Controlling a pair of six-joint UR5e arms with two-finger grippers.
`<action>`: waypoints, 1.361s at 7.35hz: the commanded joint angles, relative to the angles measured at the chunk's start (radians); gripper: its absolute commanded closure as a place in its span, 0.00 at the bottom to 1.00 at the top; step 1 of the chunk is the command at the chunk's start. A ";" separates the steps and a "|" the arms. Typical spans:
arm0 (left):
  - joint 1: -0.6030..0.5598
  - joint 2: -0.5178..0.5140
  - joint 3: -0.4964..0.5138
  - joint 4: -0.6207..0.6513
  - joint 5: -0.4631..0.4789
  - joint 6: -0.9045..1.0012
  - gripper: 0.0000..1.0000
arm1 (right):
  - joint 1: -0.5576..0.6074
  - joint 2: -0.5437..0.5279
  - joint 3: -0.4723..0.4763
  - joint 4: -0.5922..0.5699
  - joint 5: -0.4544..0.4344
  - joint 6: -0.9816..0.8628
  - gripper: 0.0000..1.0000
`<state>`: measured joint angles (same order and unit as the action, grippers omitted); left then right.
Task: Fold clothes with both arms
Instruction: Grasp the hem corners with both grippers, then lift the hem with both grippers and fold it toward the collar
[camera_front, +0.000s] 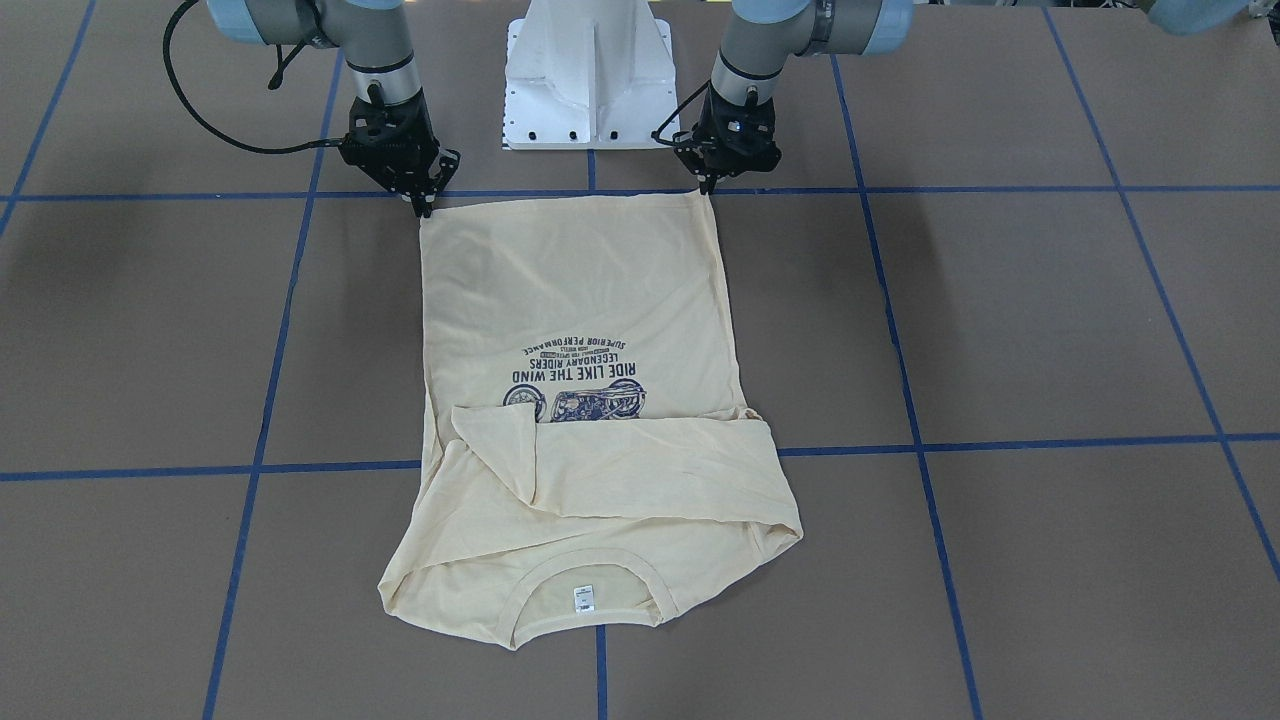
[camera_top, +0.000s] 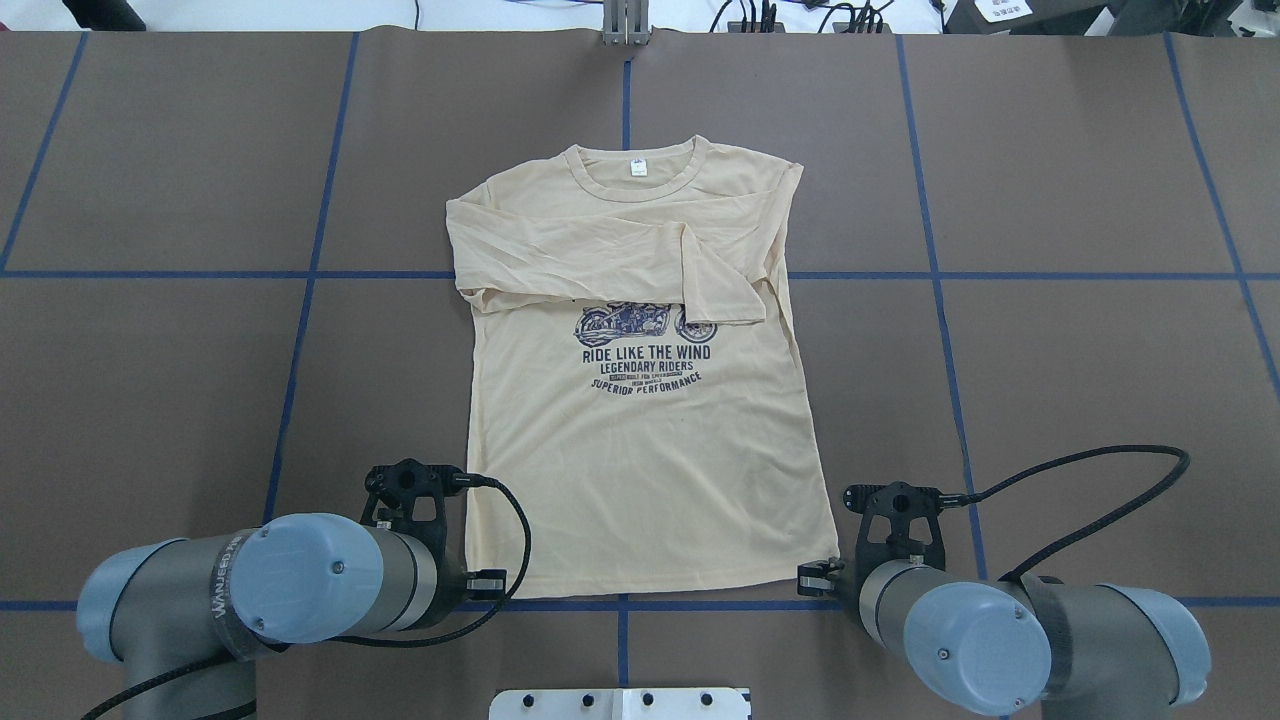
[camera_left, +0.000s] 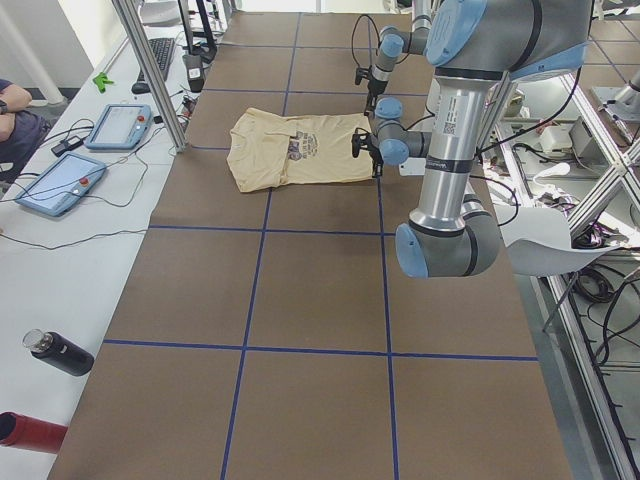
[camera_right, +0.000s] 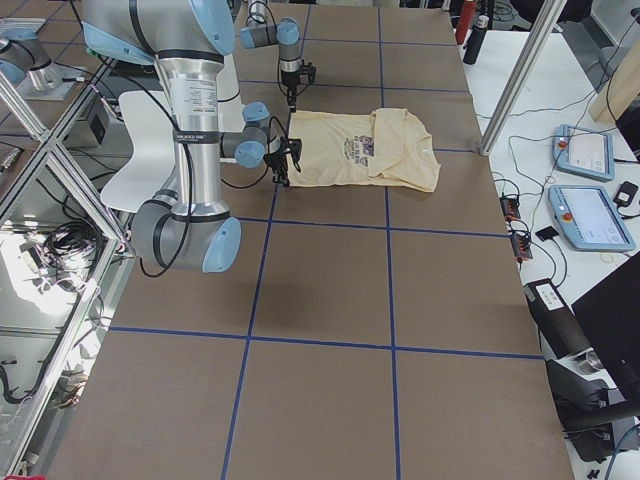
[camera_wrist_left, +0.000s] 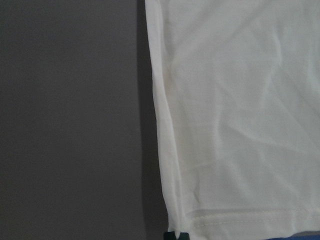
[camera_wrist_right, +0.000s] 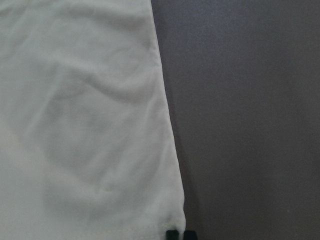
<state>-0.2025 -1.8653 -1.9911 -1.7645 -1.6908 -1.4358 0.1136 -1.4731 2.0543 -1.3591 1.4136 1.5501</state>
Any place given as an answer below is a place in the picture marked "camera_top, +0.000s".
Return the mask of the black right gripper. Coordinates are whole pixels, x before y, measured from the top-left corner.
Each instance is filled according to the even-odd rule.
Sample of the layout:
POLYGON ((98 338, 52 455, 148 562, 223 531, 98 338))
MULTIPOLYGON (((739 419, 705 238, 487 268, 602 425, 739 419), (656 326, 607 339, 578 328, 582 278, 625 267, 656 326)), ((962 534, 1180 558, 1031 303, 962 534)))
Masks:
POLYGON ((796 569, 796 592, 803 597, 833 597, 850 621, 861 620, 860 594, 865 574, 858 562, 804 562, 796 569))

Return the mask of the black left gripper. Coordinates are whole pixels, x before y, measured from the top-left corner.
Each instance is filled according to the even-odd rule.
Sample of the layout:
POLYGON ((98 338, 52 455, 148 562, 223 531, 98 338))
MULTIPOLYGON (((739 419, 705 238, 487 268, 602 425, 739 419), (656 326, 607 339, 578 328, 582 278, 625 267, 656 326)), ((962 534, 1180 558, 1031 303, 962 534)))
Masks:
POLYGON ((507 600, 508 571, 503 568, 467 570, 457 553, 444 547, 436 553, 436 583, 433 611, 453 611, 465 601, 507 600))

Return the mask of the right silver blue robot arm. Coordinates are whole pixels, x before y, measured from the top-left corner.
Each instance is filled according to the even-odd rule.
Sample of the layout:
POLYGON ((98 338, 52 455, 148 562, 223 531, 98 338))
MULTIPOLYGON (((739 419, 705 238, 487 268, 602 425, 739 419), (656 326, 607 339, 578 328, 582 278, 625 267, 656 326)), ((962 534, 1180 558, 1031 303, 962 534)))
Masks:
POLYGON ((1169 719, 1207 689, 1213 660, 1190 610, 1158 591, 1065 585, 1028 573, 970 582, 892 560, 863 579, 840 559, 797 568, 937 694, 984 717, 1169 719))

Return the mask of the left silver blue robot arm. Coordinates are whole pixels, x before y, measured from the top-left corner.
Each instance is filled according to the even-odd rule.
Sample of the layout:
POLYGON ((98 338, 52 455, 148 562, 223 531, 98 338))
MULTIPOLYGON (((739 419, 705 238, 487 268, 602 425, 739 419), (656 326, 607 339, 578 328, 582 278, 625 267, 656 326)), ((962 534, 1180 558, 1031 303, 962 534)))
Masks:
POLYGON ((503 606, 506 570, 463 570, 443 539, 435 521, 300 512, 114 553, 86 580, 76 625, 125 688, 87 717, 250 719, 261 659, 329 641, 392 647, 463 602, 503 606))

